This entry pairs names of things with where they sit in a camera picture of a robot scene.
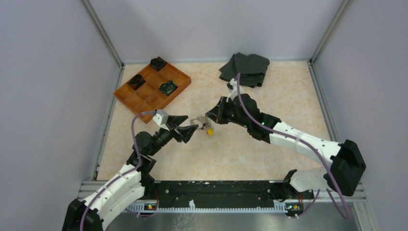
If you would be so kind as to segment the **metal key holder plate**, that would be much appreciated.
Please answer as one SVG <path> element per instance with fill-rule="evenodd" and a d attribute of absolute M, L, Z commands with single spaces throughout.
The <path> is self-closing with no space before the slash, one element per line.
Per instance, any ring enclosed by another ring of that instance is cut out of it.
<path fill-rule="evenodd" d="M 204 115 L 199 115 L 196 118 L 193 118 L 190 120 L 191 125 L 198 125 L 198 129 L 200 130 L 213 130 L 211 120 L 204 116 Z"/>

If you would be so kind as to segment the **yellow key tag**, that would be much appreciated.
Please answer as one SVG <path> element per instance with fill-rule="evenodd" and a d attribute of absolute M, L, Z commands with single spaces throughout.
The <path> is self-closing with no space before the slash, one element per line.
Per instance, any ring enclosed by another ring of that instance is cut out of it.
<path fill-rule="evenodd" d="M 213 130 L 212 128 L 208 128 L 208 129 L 206 130 L 206 133 L 207 133 L 208 136 L 213 136 L 214 130 Z"/>

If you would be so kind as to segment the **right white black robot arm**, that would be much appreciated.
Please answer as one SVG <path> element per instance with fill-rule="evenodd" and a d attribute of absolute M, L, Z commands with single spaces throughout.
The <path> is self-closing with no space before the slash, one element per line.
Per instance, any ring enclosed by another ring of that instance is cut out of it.
<path fill-rule="evenodd" d="M 248 94 L 242 102 L 222 96 L 206 116 L 217 124 L 234 123 L 246 128 L 256 140 L 288 148 L 316 162 L 324 160 L 327 168 L 289 171 L 282 185 L 288 198 L 311 189 L 332 189 L 343 196 L 353 196 L 366 164 L 358 145 L 351 140 L 343 143 L 314 137 L 299 131 L 280 118 L 261 112 Z"/>

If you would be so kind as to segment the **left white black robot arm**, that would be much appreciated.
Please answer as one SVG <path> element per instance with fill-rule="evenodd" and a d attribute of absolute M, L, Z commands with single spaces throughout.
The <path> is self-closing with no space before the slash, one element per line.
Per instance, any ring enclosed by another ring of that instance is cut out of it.
<path fill-rule="evenodd" d="M 159 130 L 135 133 L 134 124 L 138 117 L 152 116 Z M 150 157 L 172 139 L 187 143 L 199 125 L 182 127 L 186 115 L 169 115 L 158 109 L 137 114 L 131 122 L 133 153 L 121 169 L 103 186 L 83 200 L 73 200 L 64 218 L 64 231 L 105 231 L 111 222 L 131 203 L 154 193 L 154 180 L 149 171 L 155 164 Z"/>

